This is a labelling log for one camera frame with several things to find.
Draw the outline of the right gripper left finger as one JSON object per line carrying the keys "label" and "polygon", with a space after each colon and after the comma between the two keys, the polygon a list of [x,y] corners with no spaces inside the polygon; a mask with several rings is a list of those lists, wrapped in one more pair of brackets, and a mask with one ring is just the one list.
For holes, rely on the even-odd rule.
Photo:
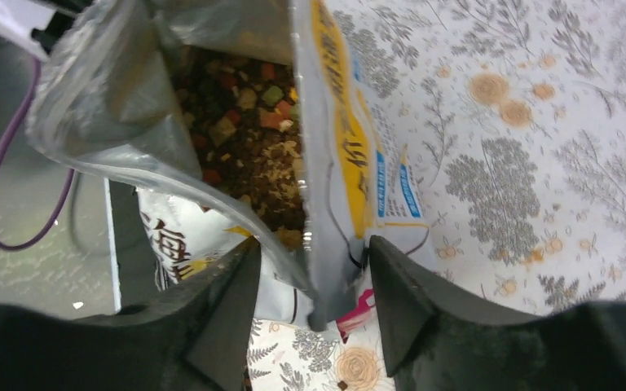
{"label": "right gripper left finger", "polygon": [[247,239],[113,315],[0,305],[0,390],[242,390],[260,266]]}

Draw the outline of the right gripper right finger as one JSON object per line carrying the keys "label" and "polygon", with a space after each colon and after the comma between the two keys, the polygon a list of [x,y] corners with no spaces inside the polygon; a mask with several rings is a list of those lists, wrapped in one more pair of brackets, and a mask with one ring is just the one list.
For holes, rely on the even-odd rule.
{"label": "right gripper right finger", "polygon": [[374,235],[386,373],[399,390],[626,390],[626,301],[544,317],[483,299]]}

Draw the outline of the cat food bag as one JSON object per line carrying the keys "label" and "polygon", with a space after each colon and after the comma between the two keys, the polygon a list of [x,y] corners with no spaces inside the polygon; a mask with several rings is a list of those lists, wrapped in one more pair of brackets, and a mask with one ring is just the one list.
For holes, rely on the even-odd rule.
{"label": "cat food bag", "polygon": [[[253,204],[208,184],[206,165],[189,151],[170,80],[187,72],[195,49],[293,66],[302,150],[288,193],[304,212],[294,250]],[[54,161],[136,187],[142,208],[189,226],[200,255],[227,251],[237,229],[248,231],[263,247],[269,280],[303,295],[307,326],[322,332],[369,286],[373,235],[434,264],[403,142],[380,129],[382,116],[321,1],[95,1],[55,44],[26,135]]]}

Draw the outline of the pet food kibble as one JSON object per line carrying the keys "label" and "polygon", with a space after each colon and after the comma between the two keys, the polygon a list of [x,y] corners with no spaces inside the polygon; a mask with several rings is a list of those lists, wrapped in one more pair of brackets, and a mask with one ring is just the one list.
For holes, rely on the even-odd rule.
{"label": "pet food kibble", "polygon": [[288,65],[188,48],[175,94],[204,182],[239,200],[288,250],[302,246],[306,216],[298,96]]}

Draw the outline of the floral table mat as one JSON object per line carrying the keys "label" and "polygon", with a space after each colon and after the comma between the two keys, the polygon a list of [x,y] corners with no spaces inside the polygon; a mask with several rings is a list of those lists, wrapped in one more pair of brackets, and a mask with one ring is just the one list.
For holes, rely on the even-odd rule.
{"label": "floral table mat", "polygon": [[329,1],[408,138],[439,275],[626,301],[626,1]]}

